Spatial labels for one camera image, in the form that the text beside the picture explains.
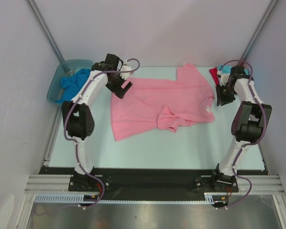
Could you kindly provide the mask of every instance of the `white wall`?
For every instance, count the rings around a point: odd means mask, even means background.
[[[240,58],[270,0],[36,0],[65,59],[215,66]]]
[[[286,0],[280,1],[248,61],[254,68],[259,96],[273,108],[263,152],[271,173],[280,175],[286,192]]]
[[[38,168],[55,107],[46,93],[58,61],[24,0],[0,0],[0,204]]]

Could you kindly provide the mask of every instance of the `red cloth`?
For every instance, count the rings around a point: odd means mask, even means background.
[[[219,85],[219,79],[218,79],[218,76],[217,76],[217,68],[212,68],[209,70],[214,82],[215,82],[215,85]]]

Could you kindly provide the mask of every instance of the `blue cloth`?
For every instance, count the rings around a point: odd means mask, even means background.
[[[62,98],[56,100],[56,102],[62,104],[63,101],[71,101],[88,80],[90,71],[90,69],[80,69],[71,77],[62,77],[61,87],[65,89],[65,91],[62,94]]]
[[[222,65],[217,66],[217,70],[219,70],[221,67],[222,67]],[[221,72],[222,72],[222,73],[228,73],[228,74],[230,74],[232,67],[234,67],[234,66],[225,65],[225,66],[222,68]],[[245,69],[245,73],[246,73],[247,75],[249,75],[248,69]]]

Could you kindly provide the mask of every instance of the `teal plastic basket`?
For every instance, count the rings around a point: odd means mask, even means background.
[[[89,60],[68,60],[61,63],[54,74],[51,85],[47,93],[47,100],[57,106],[61,106],[56,100],[62,97],[64,89],[61,87],[62,77],[70,77],[78,72],[80,69],[91,69],[93,65]]]

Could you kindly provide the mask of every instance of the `pink fabric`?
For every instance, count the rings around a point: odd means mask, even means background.
[[[195,66],[177,68],[177,80],[130,78],[123,99],[111,99],[111,126],[116,141],[154,128],[176,132],[179,126],[214,121],[214,93]]]

